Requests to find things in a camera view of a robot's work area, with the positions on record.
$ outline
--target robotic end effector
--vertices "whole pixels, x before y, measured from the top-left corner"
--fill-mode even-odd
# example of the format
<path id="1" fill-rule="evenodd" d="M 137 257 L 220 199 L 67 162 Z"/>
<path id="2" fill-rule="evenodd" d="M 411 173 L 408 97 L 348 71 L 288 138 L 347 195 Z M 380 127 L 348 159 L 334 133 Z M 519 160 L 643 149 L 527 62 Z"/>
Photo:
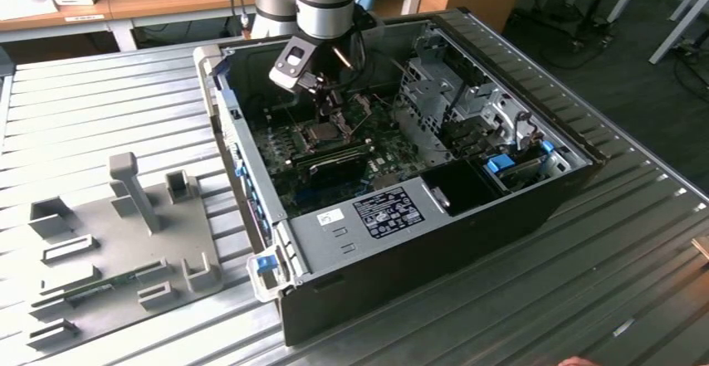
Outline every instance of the robotic end effector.
<path id="1" fill-rule="evenodd" d="M 376 23 L 355 0 L 296 0 L 296 11 L 300 31 L 276 59 L 270 78 L 291 92 L 306 89 L 324 95 L 359 78 L 367 59 L 362 30 Z M 334 84 L 342 68 L 350 70 L 350 77 Z"/>
<path id="2" fill-rule="evenodd" d="M 339 38 L 322 40 L 303 33 L 295 34 L 270 71 L 271 80 L 291 92 L 304 89 L 315 94 L 344 88 L 364 70 L 367 54 L 362 30 L 375 24 L 372 17 L 356 6 L 352 26 Z M 334 83 L 342 69 L 348 71 L 348 79 Z"/>

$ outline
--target motherboard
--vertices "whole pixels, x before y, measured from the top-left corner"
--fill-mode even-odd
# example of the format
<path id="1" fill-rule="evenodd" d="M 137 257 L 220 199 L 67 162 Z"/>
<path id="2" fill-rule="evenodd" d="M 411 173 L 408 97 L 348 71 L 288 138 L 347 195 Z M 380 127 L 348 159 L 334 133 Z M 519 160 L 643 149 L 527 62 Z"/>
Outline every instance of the motherboard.
<path id="1" fill-rule="evenodd" d="M 428 167 L 394 119 L 400 107 L 394 96 L 355 94 L 324 117 L 308 105 L 263 110 L 267 126 L 252 132 L 254 140 L 290 216 L 383 189 Z"/>

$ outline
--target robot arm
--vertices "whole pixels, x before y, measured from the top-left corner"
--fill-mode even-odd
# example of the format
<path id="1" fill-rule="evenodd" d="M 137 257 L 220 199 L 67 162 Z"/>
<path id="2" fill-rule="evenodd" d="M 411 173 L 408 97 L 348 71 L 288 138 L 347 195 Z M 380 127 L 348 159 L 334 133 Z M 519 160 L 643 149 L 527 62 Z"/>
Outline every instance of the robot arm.
<path id="1" fill-rule="evenodd" d="M 371 6 L 374 0 L 358 0 Z M 298 87 L 312 94 L 336 87 L 332 84 L 342 68 L 352 71 L 350 81 L 360 74 L 366 55 L 360 30 L 367 14 L 355 0 L 256 0 L 256 24 L 254 37 L 286 34 L 294 30 L 283 53 L 278 57 L 270 78 L 284 89 L 296 92 Z M 263 24 L 274 29 L 263 29 Z"/>

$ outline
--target sticker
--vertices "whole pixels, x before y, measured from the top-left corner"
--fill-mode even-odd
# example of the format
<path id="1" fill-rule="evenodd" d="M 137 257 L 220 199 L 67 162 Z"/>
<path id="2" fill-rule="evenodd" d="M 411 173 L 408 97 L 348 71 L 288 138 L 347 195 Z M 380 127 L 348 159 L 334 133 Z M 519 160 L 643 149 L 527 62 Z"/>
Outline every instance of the sticker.
<path id="1" fill-rule="evenodd" d="M 73 16 L 64 17 L 65 22 L 85 22 L 87 20 L 101 20 L 105 19 L 103 15 L 85 15 L 85 16 Z"/>
<path id="2" fill-rule="evenodd" d="M 318 222 L 320 223 L 322 227 L 324 227 L 328 223 L 339 221 L 340 219 L 344 219 L 344 215 L 342 215 L 342 210 L 339 208 L 318 214 Z"/>
<path id="3" fill-rule="evenodd" d="M 395 188 L 355 202 L 354 209 L 375 239 L 426 220 L 403 188 Z"/>

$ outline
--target metal slat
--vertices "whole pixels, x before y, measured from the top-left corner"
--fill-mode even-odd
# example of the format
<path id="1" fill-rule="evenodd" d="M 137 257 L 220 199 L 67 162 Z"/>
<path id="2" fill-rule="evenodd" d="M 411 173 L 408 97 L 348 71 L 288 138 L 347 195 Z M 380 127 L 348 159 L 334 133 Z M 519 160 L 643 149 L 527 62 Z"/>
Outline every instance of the metal slat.
<path id="1" fill-rule="evenodd" d="M 645 366 L 667 364 L 700 364 L 706 354 L 709 337 L 709 312 L 705 313 L 673 339 L 643 360 Z"/>
<path id="2" fill-rule="evenodd" d="M 8 123 L 7 135 L 20 135 L 29 132 L 44 131 L 67 125 L 85 123 L 88 121 L 104 120 L 123 115 L 132 115 L 139 112 L 163 109 L 195 101 L 201 101 L 201 95 L 197 89 L 155 96 L 152 99 L 144 99 L 141 101 L 105 105 L 99 109 L 73 110 L 65 113 L 44 115 L 41 117 L 25 118 Z"/>
<path id="3" fill-rule="evenodd" d="M 21 71 L 21 70 L 43 69 L 45 67 L 53 67 L 53 66 L 64 67 L 64 66 L 73 65 L 73 64 L 84 65 L 84 64 L 93 63 L 96 61 L 105 61 L 105 60 L 113 60 L 113 61 L 120 62 L 123 58 L 131 58 L 131 57 L 143 56 L 143 55 L 153 55 L 153 54 L 160 54 L 163 52 L 172 52 L 172 51 L 177 51 L 183 49 L 188 49 L 189 51 L 193 51 L 195 47 L 201 46 L 201 45 L 222 44 L 222 43 L 235 42 L 240 40 L 242 40 L 242 37 L 231 37 L 231 38 L 224 38 L 219 40 L 196 41 L 188 44 L 161 46 L 160 48 L 148 48 L 148 49 L 141 49 L 141 50 L 131 51 L 131 52 L 104 53 L 100 55 L 76 57 L 73 59 L 60 59 L 56 61 L 39 61 L 37 63 L 28 63 L 25 65 L 19 65 L 16 69 Z"/>
<path id="4" fill-rule="evenodd" d="M 139 174 L 143 176 L 218 157 L 219 151 L 216 144 L 199 144 L 189 148 L 177 149 L 139 159 Z M 32 203 L 37 199 L 52 198 L 56 195 L 107 184 L 109 180 L 111 176 L 107 166 L 101 166 L 43 181 L 25 183 L 0 191 L 0 207 L 5 208 L 17 204 Z"/>
<path id="5" fill-rule="evenodd" d="M 13 94 L 9 106 L 37 105 L 53 100 L 76 98 L 85 95 L 107 95 L 115 90 L 128 88 L 140 88 L 144 85 L 163 84 L 173 81 L 181 81 L 195 78 L 196 72 L 193 67 L 173 71 L 161 71 L 145 74 L 140 77 L 127 77 L 105 82 L 89 82 L 81 85 L 73 85 L 61 90 L 37 90 L 23 94 Z"/>
<path id="6" fill-rule="evenodd" d="M 613 339 L 606 339 L 591 353 L 597 359 L 613 359 L 619 364 L 642 362 L 642 354 L 654 346 L 663 345 L 662 342 L 673 338 L 673 330 L 678 325 L 704 315 L 708 306 L 709 273 L 704 272 L 661 304 L 642 312 L 642 315 L 634 316 L 627 330 L 635 329 L 642 334 L 627 334 L 626 330 Z M 675 324 L 666 322 L 665 315 L 673 315 Z"/>
<path id="7" fill-rule="evenodd" d="M 562 323 L 567 323 L 578 310 L 582 309 L 582 306 L 579 307 L 575 302 L 589 304 L 591 299 L 585 297 L 590 296 L 593 299 L 601 299 L 611 293 L 614 288 L 626 283 L 622 278 L 618 278 L 621 275 L 627 278 L 627 272 L 623 271 L 618 276 L 614 276 L 614 272 L 618 269 L 607 268 L 606 265 L 619 264 L 622 256 L 627 255 L 627 251 L 634 250 L 638 243 L 642 243 L 654 234 L 662 233 L 663 221 L 675 221 L 686 215 L 686 204 L 681 204 L 681 202 L 666 203 L 655 214 L 659 212 L 667 212 L 669 214 L 666 216 L 653 215 L 653 222 L 658 222 L 659 225 L 654 229 L 645 229 L 643 236 L 634 234 L 635 226 L 639 224 L 642 226 L 653 226 L 651 222 L 647 219 L 635 219 L 625 227 L 619 227 L 613 232 L 594 237 L 594 240 L 585 246 L 574 248 L 553 259 L 545 266 L 543 271 L 538 272 L 539 275 L 543 274 L 538 278 L 539 281 L 535 283 L 534 277 L 529 276 L 523 284 L 527 287 L 529 295 L 535 295 L 533 293 L 539 290 L 539 285 L 547 285 L 551 281 L 559 286 L 546 296 L 526 305 L 517 313 L 505 304 L 497 303 L 491 305 L 495 309 L 505 310 L 503 320 L 482 326 L 485 318 L 491 319 L 491 316 L 485 314 L 485 310 L 489 310 L 490 307 L 485 306 L 485 304 L 467 305 L 465 308 L 467 313 L 478 314 L 481 311 L 483 312 L 481 315 L 470 316 L 469 319 L 475 320 L 475 329 L 479 329 L 481 333 L 475 334 L 475 329 L 469 329 L 466 332 L 455 334 L 458 337 L 467 339 L 462 340 L 451 349 L 443 351 L 445 355 L 432 362 L 442 364 L 459 364 L 462 362 L 481 365 L 505 364 L 506 354 L 514 354 L 534 341 L 535 336 L 543 336 L 545 330 L 549 331 Z M 574 277 L 566 281 L 565 276 Z M 607 283 L 605 281 L 607 278 L 614 278 L 614 285 L 598 287 L 601 283 Z M 511 299 L 511 296 L 503 296 L 502 298 Z M 517 338 L 517 342 L 514 345 L 509 345 L 513 337 Z M 499 348 L 499 351 L 487 350 L 482 353 L 478 352 L 479 349 L 497 348 L 497 346 L 505 346 L 505 348 Z"/>
<path id="8" fill-rule="evenodd" d="M 183 149 L 197 144 L 210 143 L 214 134 L 208 128 L 188 131 L 169 137 L 149 139 L 137 143 L 116 146 L 109 149 L 51 160 L 45 163 L 31 164 L 0 171 L 0 188 L 8 188 L 24 183 L 41 181 L 68 173 L 105 165 L 113 154 L 133 152 L 135 157 L 161 154 L 171 150 Z"/>
<path id="9" fill-rule="evenodd" d="M 195 90 L 197 88 L 199 82 L 192 78 L 168 84 L 144 85 L 127 90 L 116 90 L 111 92 L 109 95 L 87 95 L 67 100 L 44 102 L 39 105 L 13 106 L 9 110 L 8 120 L 17 121 L 48 116 L 45 120 L 51 121 L 52 115 L 57 115 L 59 117 L 60 113 L 84 110 L 91 114 L 103 111 L 103 108 L 93 109 L 97 106 L 112 105 L 140 99 L 149 99 L 152 102 L 161 95 L 167 95 L 168 97 L 169 95 L 180 95 L 183 91 Z"/>
<path id="10" fill-rule="evenodd" d="M 12 76 L 0 81 L 0 155 L 4 153 L 4 127 L 8 121 L 9 93 L 12 92 Z"/>
<path id="11" fill-rule="evenodd" d="M 224 171 L 224 163 L 219 158 L 208 159 L 191 163 L 188 165 L 171 167 L 160 172 L 148 173 L 140 175 L 139 182 L 141 186 L 152 186 L 165 181 L 165 173 L 184 169 L 188 175 L 201 178 L 219 175 Z M 67 193 L 61 196 L 61 200 L 67 203 L 67 206 L 76 207 L 84 203 L 100 200 L 103 198 L 111 198 L 113 191 L 108 185 L 100 185 L 83 190 Z M 29 218 L 28 204 L 23 204 L 15 207 L 8 207 L 0 210 L 0 229 L 16 227 L 27 223 Z"/>
<path id="12" fill-rule="evenodd" d="M 144 127 L 125 129 L 75 139 L 59 144 L 49 143 L 45 146 L 17 150 L 0 156 L 0 168 L 31 165 L 52 159 L 88 153 L 95 150 L 109 149 L 123 144 L 132 144 L 148 139 L 164 138 L 173 134 L 193 131 L 208 127 L 210 121 L 206 115 L 195 115 L 184 119 L 167 121 Z"/>
<path id="13" fill-rule="evenodd" d="M 9 136 L 5 139 L 8 150 L 31 149 L 49 144 L 59 144 L 91 135 L 107 134 L 124 129 L 136 128 L 153 123 L 161 123 L 204 114 L 204 103 L 193 100 L 191 103 L 175 105 L 157 110 L 121 115 L 104 120 L 89 121 L 63 126 L 55 129 L 35 131 L 28 134 Z"/>
<path id="14" fill-rule="evenodd" d="M 111 85 L 112 82 L 120 79 L 143 76 L 155 72 L 176 71 L 185 68 L 193 69 L 193 61 L 191 58 L 177 59 L 173 61 L 160 61 L 145 65 L 120 67 L 104 71 L 91 71 L 81 74 L 73 74 L 71 76 L 49 77 L 32 81 L 16 81 L 12 88 L 12 93 L 21 94 L 41 90 L 57 90 L 60 88 L 95 82 L 101 82 L 107 85 Z"/>
<path id="15" fill-rule="evenodd" d="M 44 365 L 81 364 L 91 359 L 95 364 L 113 364 L 143 354 L 147 350 L 184 337 L 184 332 L 199 332 L 222 320 L 248 314 L 254 309 L 270 307 L 276 314 L 272 303 L 262 304 L 254 298 L 251 284 L 243 283 L 216 293 L 206 300 L 196 301 L 176 310 L 159 315 L 144 322 L 125 327 L 101 339 L 65 351 L 49 359 Z M 250 325 L 251 333 L 270 326 Z"/>
<path id="16" fill-rule="evenodd" d="M 654 217 L 651 222 L 663 221 L 663 216 L 659 215 L 659 212 L 647 215 Z M 574 276 L 593 267 L 599 261 L 595 260 L 594 257 L 599 256 L 602 253 L 591 251 L 594 244 L 599 242 L 597 235 L 602 234 L 602 236 L 606 237 L 607 235 L 613 235 L 614 231 L 617 232 L 621 228 L 615 227 L 614 231 L 605 232 L 603 226 L 606 223 L 607 219 L 603 218 L 603 224 L 593 223 L 591 221 L 583 221 L 582 224 L 577 224 L 571 228 L 575 233 L 574 242 L 582 242 L 582 240 L 585 242 L 582 242 L 583 246 L 581 246 L 582 249 L 579 251 L 570 251 L 569 254 L 565 254 L 562 261 L 566 259 L 566 262 L 558 260 L 558 246 L 550 246 L 554 253 L 546 258 L 549 261 L 543 263 L 543 268 L 546 270 L 551 268 L 551 271 L 546 274 L 539 270 L 526 273 L 523 279 L 517 279 L 506 285 L 503 289 L 497 289 L 494 292 L 486 293 L 483 299 L 475 299 L 465 306 L 457 307 L 455 310 L 438 317 L 432 322 L 441 326 L 439 328 L 435 328 L 434 325 L 428 325 L 426 329 L 419 329 L 412 332 L 406 339 L 400 340 L 396 344 L 390 344 L 387 348 L 376 354 L 376 362 L 383 364 L 399 364 L 406 359 L 418 359 L 423 364 L 432 362 L 435 356 L 445 353 L 447 349 L 451 348 L 451 345 L 455 345 L 458 340 L 465 337 L 474 337 L 486 327 L 501 323 L 501 318 L 506 315 L 514 315 L 518 311 L 530 306 L 530 303 L 534 300 L 538 300 L 543 295 L 547 295 L 553 290 L 557 290 L 559 285 L 566 284 Z M 654 227 L 654 224 L 650 223 L 647 219 L 634 219 L 631 223 L 637 226 L 630 225 L 630 227 L 627 227 L 630 230 L 633 230 L 634 227 Z M 574 268 L 569 268 L 569 262 L 575 264 Z M 449 334 L 449 338 L 446 340 L 436 340 L 435 334 L 439 334 L 439 331 L 442 330 Z"/>
<path id="17" fill-rule="evenodd" d="M 684 251 L 665 259 L 654 271 L 638 274 L 637 279 L 615 295 L 598 300 L 586 308 L 574 321 L 559 326 L 551 336 L 514 354 L 507 359 L 510 366 L 551 364 L 575 354 L 582 354 L 585 343 L 610 336 L 614 329 L 633 317 L 633 309 L 642 302 L 671 290 L 673 283 L 697 271 L 696 252 Z"/>
<path id="18" fill-rule="evenodd" d="M 68 63 L 64 66 L 48 66 L 36 69 L 21 69 L 15 74 L 16 81 L 40 80 L 44 78 L 81 74 L 85 71 L 112 70 L 119 67 L 145 65 L 159 61 L 172 61 L 192 57 L 192 48 L 173 51 L 152 52 L 144 55 L 124 55 L 105 60 L 92 60 L 83 63 Z"/>
<path id="19" fill-rule="evenodd" d="M 459 12 L 445 16 L 478 44 L 487 46 L 489 52 L 498 57 L 517 58 L 510 69 L 521 68 L 522 74 L 525 68 L 529 70 L 534 66 L 526 56 L 507 46 L 505 39 L 494 36 L 474 19 Z M 709 228 L 708 210 L 697 207 L 704 199 L 688 190 L 692 187 L 686 181 L 666 171 L 659 160 L 623 133 L 615 133 L 614 126 L 546 72 L 535 66 L 533 70 L 538 75 L 527 83 L 545 81 L 535 95 L 559 111 L 571 111 L 575 105 L 579 110 L 590 110 L 591 116 L 579 120 L 575 115 L 566 117 L 614 154 L 581 196 L 562 206 L 539 232 L 475 266 L 338 327 L 312 343 L 286 348 L 276 322 L 262 322 L 263 316 L 276 318 L 276 309 L 252 299 L 243 269 L 251 249 L 244 232 L 232 223 L 240 221 L 236 203 L 230 198 L 223 169 L 215 164 L 201 169 L 204 176 L 199 183 L 230 288 L 57 354 L 47 364 L 92 359 L 97 364 L 120 361 L 136 364 L 187 361 L 258 365 L 422 364 L 427 361 L 487 366 L 557 364 L 583 351 L 590 355 L 599 354 L 601 350 L 610 354 L 613 341 L 606 338 L 614 329 L 638 311 L 645 310 L 647 314 L 663 309 L 673 299 L 680 304 L 680 297 L 690 292 L 686 287 L 700 278 L 700 268 L 706 261 L 700 259 L 693 247 L 688 247 L 688 241 Z M 96 102 L 103 101 L 100 95 L 87 95 L 93 96 Z M 95 195 L 100 195 L 100 191 L 84 189 L 69 195 L 69 199 L 79 201 Z M 0 211 L 0 224 L 7 223 L 4 216 L 12 215 L 5 212 L 16 210 L 17 207 Z M 696 329 L 692 331 L 702 331 L 696 327 L 701 326 L 700 320 L 692 316 L 669 320 L 653 329 L 655 338 L 647 341 L 637 335 L 638 351 L 643 354 L 633 354 L 634 359 L 646 357 L 653 351 L 647 346 L 665 342 L 674 337 L 671 334 L 685 334 L 692 328 Z M 623 334 L 638 334 L 633 325 Z M 206 339 L 212 339 L 214 343 L 200 348 Z M 680 345 L 680 341 L 667 341 L 670 345 L 674 342 Z M 12 355 L 20 359 L 35 356 L 16 347 L 23 347 L 16 335 L 0 340 L 0 352 L 12 350 Z M 610 359 L 607 364 L 630 358 L 629 355 Z"/>
<path id="20" fill-rule="evenodd" d="M 125 366 L 169 364 L 175 361 L 175 354 L 179 354 L 181 364 L 199 364 L 215 354 L 230 348 L 238 348 L 280 329 L 280 319 L 271 306 L 262 304 L 250 312 L 220 321 L 169 343 L 164 343 L 141 354 L 139 358 L 124 360 L 121 364 Z M 258 325 L 260 329 L 256 331 L 242 329 L 244 325 Z"/>

